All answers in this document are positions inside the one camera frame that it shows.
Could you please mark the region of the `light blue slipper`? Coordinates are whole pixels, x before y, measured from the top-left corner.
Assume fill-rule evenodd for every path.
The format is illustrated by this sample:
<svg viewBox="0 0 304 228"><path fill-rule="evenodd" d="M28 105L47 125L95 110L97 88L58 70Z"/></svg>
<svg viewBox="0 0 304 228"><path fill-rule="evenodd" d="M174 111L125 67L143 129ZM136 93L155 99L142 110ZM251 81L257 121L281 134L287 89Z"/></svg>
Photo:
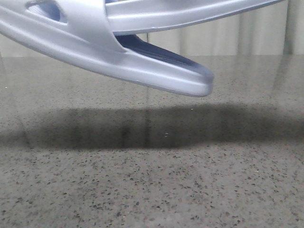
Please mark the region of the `light blue slipper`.
<svg viewBox="0 0 304 228"><path fill-rule="evenodd" d="M105 76L197 97L213 89L213 73L202 65L136 35L115 36L102 0L3 0L0 32Z"/></svg>
<svg viewBox="0 0 304 228"><path fill-rule="evenodd" d="M105 5L116 35L182 28L275 4L275 0L124 0Z"/></svg>

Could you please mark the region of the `pale green curtain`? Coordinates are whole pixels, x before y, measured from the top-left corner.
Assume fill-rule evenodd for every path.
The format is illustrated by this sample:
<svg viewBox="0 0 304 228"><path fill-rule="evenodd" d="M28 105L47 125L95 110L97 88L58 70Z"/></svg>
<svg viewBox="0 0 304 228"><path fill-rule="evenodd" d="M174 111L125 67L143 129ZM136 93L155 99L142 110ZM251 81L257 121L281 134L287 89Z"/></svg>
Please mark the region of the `pale green curtain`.
<svg viewBox="0 0 304 228"><path fill-rule="evenodd" d="M301 54L304 3L275 4L182 28L140 33L145 42L183 56ZM30 48L0 43L2 57L24 57Z"/></svg>

